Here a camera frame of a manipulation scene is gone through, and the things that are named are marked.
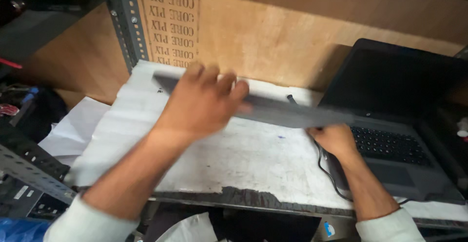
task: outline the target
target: laptop keyboard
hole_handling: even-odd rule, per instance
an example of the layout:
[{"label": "laptop keyboard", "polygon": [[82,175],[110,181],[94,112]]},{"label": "laptop keyboard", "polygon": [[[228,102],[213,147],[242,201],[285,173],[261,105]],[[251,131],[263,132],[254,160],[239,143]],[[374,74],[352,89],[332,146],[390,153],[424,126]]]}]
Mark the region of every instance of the laptop keyboard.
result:
[{"label": "laptop keyboard", "polygon": [[351,127],[351,131],[363,157],[431,166],[423,149],[412,136],[358,127]]}]

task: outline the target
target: blue sticker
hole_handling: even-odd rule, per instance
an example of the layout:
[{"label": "blue sticker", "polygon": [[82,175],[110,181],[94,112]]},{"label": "blue sticker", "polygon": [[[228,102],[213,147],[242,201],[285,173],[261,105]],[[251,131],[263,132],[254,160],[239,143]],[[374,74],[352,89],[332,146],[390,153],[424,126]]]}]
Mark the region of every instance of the blue sticker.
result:
[{"label": "blue sticker", "polygon": [[327,232],[328,237],[331,237],[335,234],[335,229],[332,225],[330,225],[328,222],[325,222],[323,225],[325,227],[325,231]]}]

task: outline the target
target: blue plastic bag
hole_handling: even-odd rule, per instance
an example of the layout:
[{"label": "blue plastic bag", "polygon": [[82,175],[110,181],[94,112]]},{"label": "blue plastic bag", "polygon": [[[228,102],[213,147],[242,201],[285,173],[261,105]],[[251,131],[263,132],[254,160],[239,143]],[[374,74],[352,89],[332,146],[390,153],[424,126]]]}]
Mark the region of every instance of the blue plastic bag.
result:
[{"label": "blue plastic bag", "polygon": [[48,222],[0,218],[0,242],[42,242]]}]

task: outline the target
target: laptop touchpad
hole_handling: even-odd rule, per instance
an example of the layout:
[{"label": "laptop touchpad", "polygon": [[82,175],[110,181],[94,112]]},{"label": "laptop touchpad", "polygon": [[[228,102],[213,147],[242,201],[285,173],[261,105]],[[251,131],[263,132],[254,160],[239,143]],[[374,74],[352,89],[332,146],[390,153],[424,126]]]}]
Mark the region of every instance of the laptop touchpad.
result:
[{"label": "laptop touchpad", "polygon": [[369,164],[374,175],[383,183],[414,187],[413,180],[405,168],[378,163]]}]

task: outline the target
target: white sleeve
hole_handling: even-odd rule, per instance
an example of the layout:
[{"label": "white sleeve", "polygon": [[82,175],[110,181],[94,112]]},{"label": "white sleeve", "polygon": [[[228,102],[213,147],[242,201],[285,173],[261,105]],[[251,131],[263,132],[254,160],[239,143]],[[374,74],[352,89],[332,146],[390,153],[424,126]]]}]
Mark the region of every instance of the white sleeve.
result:
[{"label": "white sleeve", "polygon": [[358,222],[356,229],[363,242],[424,242],[408,212],[401,208],[390,215]]},{"label": "white sleeve", "polygon": [[87,205],[77,196],[47,230],[44,242],[124,242],[138,221],[118,219]]}]

